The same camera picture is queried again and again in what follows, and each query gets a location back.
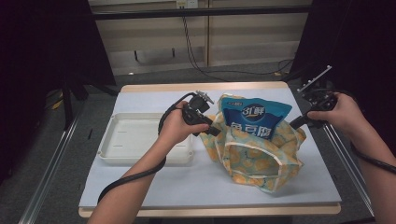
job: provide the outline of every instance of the bag label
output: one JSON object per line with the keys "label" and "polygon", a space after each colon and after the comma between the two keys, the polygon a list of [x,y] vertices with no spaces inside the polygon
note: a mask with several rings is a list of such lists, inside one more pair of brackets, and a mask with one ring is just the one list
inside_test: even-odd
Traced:
{"label": "bag label", "polygon": [[260,98],[223,97],[221,111],[227,126],[264,139],[271,139],[277,124],[291,111],[291,105]]}

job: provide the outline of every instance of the white tray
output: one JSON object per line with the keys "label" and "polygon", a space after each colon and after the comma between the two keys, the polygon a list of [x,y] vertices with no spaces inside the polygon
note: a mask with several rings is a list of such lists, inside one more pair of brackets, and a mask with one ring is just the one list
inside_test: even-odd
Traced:
{"label": "white tray", "polygon": [[[136,163],[155,142],[163,114],[119,113],[110,118],[99,146],[99,157],[112,165]],[[192,160],[191,135],[172,148],[166,164],[186,164]]]}

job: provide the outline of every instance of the plastic bag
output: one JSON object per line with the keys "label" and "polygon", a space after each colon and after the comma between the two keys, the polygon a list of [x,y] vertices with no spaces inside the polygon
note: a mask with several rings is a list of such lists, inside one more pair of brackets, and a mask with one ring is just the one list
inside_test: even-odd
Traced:
{"label": "plastic bag", "polygon": [[[219,108],[223,97],[230,96],[220,97]],[[304,164],[297,158],[297,151],[306,135],[302,129],[292,129],[285,120],[276,125],[271,139],[264,139],[227,126],[221,110],[211,119],[212,125],[221,133],[216,137],[201,133],[200,137],[210,159],[221,162],[235,183],[274,192],[303,167]]]}

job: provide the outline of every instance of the wooden table edge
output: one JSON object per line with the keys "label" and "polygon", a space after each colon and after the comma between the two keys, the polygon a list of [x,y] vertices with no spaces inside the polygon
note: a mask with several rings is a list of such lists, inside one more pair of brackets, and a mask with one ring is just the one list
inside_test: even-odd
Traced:
{"label": "wooden table edge", "polygon": [[[93,208],[80,207],[81,217],[90,217]],[[299,216],[299,215],[336,215],[340,213],[340,203],[315,203],[299,205],[268,205],[260,207],[230,208],[165,208],[141,209],[138,217],[261,217],[261,216]]]}
{"label": "wooden table edge", "polygon": [[176,83],[176,84],[145,84],[125,85],[120,92],[140,91],[213,91],[213,90],[254,90],[288,88],[282,81],[270,82],[211,82],[211,83]]}

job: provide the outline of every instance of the hand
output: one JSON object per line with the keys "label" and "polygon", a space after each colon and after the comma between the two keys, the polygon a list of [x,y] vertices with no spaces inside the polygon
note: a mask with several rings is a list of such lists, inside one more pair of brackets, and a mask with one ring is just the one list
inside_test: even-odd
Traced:
{"label": "hand", "polygon": [[200,133],[209,129],[208,124],[186,124],[181,112],[181,108],[186,104],[186,101],[180,102],[176,106],[177,109],[173,110],[163,123],[159,139],[172,144],[172,146],[184,141],[191,133]]}
{"label": "hand", "polygon": [[333,110],[310,111],[307,116],[311,119],[327,120],[346,135],[351,135],[358,129],[364,128],[365,125],[370,125],[352,97],[343,93],[336,93],[335,97],[338,102]]}

